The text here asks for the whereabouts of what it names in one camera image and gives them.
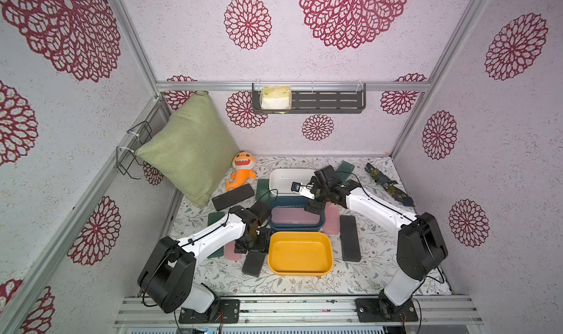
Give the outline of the black pencil case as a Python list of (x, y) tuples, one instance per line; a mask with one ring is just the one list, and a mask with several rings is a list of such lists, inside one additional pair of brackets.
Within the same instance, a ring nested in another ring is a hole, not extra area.
[(362, 260), (356, 218), (353, 215), (340, 216), (340, 240), (342, 259), (345, 262)]
[(264, 265), (266, 256), (266, 253), (261, 252), (247, 253), (245, 261), (243, 262), (242, 273), (244, 275), (258, 278), (262, 272), (262, 267)]
[(244, 200), (250, 199), (255, 195), (255, 191), (250, 184), (245, 184), (229, 192), (223, 193), (211, 199), (216, 211), (228, 209)]

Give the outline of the pink pencil case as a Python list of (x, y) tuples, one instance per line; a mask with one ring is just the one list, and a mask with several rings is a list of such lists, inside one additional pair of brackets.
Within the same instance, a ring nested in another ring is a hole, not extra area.
[(277, 226), (315, 226), (320, 216), (299, 207), (277, 207), (272, 210), (271, 222)]
[(333, 203), (327, 203), (324, 213), (323, 233), (330, 236), (338, 235), (340, 233), (340, 207)]
[(236, 253), (235, 246), (235, 241), (231, 241), (224, 246), (224, 258), (228, 261), (239, 262), (242, 259), (242, 254)]

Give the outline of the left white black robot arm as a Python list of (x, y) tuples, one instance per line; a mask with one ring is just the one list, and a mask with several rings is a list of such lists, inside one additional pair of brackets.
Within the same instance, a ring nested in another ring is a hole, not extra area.
[(194, 282), (198, 265), (234, 242), (236, 253), (267, 253), (273, 231), (265, 226), (270, 207), (257, 202), (250, 208), (233, 206), (226, 215), (202, 231), (179, 240), (159, 240), (137, 284), (164, 313), (184, 308), (215, 314), (219, 296)]

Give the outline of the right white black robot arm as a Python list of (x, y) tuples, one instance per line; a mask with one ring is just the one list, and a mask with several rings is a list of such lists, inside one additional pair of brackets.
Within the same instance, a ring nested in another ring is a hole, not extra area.
[(418, 215), (369, 193), (358, 178), (342, 181), (331, 165), (315, 171), (307, 184), (294, 182), (291, 190), (309, 199), (306, 210), (315, 214), (325, 204), (340, 205), (359, 213), (397, 239), (398, 269), (378, 295), (378, 312), (390, 318), (408, 307), (413, 294), (447, 258), (448, 250), (435, 217)]

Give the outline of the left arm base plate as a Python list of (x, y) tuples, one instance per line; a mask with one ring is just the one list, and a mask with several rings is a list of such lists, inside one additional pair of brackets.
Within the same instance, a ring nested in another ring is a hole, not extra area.
[(214, 300), (204, 313), (182, 308), (179, 323), (192, 324), (236, 324), (240, 315), (240, 300), (219, 299)]

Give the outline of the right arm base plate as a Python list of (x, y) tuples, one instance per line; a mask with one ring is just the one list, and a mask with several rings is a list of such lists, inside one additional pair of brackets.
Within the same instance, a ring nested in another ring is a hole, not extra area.
[(356, 312), (359, 322), (418, 322), (419, 316), (412, 300), (401, 306), (395, 306), (390, 300), (379, 298), (356, 298)]

